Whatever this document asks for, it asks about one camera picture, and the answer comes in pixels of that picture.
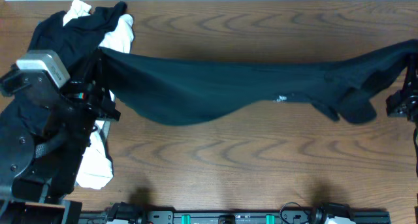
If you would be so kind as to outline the black t-shirt with logo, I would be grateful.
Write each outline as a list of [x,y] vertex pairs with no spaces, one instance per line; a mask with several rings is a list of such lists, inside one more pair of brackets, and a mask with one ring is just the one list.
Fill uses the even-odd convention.
[[408,40],[353,59],[325,63],[222,63],[164,59],[103,48],[111,92],[137,114],[165,125],[192,125],[259,101],[308,103],[332,121],[362,124],[370,99],[388,88],[417,53]]

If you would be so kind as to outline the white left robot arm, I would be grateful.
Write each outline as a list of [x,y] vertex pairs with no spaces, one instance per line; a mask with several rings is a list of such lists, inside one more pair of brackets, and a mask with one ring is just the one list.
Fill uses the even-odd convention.
[[103,53],[96,50],[65,67],[51,50],[30,51],[1,78],[5,97],[22,96],[47,112],[39,130],[20,120],[1,128],[1,222],[91,223],[72,193],[82,156],[99,120],[120,113],[103,80]]

